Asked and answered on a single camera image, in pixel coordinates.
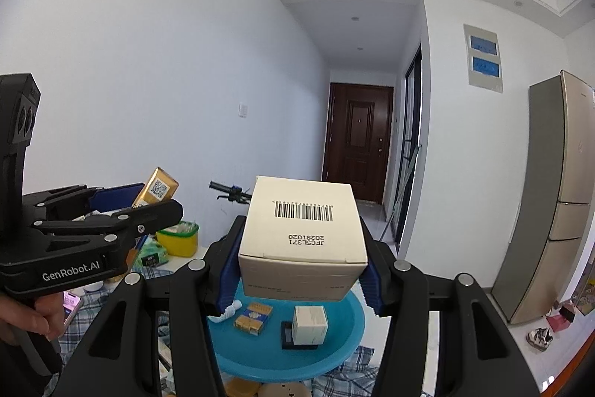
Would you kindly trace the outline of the person left hand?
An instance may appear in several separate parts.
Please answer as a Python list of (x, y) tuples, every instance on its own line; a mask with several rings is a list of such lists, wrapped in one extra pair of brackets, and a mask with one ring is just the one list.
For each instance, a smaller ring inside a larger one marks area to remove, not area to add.
[(2, 294), (0, 297), (1, 340), (17, 343), (13, 327), (54, 340), (65, 331), (64, 297), (61, 292), (42, 296), (28, 307)]

